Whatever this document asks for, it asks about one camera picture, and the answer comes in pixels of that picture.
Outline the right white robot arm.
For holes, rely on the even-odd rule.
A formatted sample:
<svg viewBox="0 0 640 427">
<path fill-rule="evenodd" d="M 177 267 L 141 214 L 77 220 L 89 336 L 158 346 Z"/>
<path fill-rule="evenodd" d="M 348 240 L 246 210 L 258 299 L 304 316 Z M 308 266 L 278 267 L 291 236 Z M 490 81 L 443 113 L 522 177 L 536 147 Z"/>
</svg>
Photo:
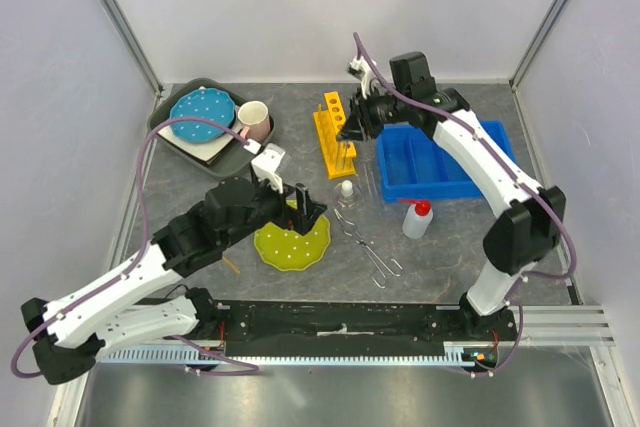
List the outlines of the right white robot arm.
<svg viewBox="0 0 640 427">
<path fill-rule="evenodd" d="M 479 188 L 495 222 L 483 239 L 486 263 L 459 301 L 457 324 L 465 338 L 481 340 L 524 275 L 558 245 L 566 196 L 521 170 L 456 89 L 438 88 L 423 53 L 396 56 L 391 68 L 393 80 L 387 82 L 365 54 L 349 62 L 347 71 L 360 86 L 337 137 L 365 141 L 387 125 L 407 123 L 448 153 Z"/>
</svg>

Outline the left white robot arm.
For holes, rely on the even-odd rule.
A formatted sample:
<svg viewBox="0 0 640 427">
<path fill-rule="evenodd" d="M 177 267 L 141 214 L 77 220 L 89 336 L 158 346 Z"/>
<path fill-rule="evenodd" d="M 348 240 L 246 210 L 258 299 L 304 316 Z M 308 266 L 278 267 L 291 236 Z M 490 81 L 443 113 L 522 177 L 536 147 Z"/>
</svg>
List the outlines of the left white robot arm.
<svg viewBox="0 0 640 427">
<path fill-rule="evenodd" d="M 230 177 L 143 242 L 133 258 L 56 301 L 32 298 L 21 307 L 36 376 L 60 385 L 123 347 L 163 337 L 208 340 L 225 316 L 204 288 L 167 302 L 133 306 L 223 257 L 226 249 L 272 223 L 308 234 L 326 204 L 302 184 L 273 189 L 266 180 Z"/>
</svg>

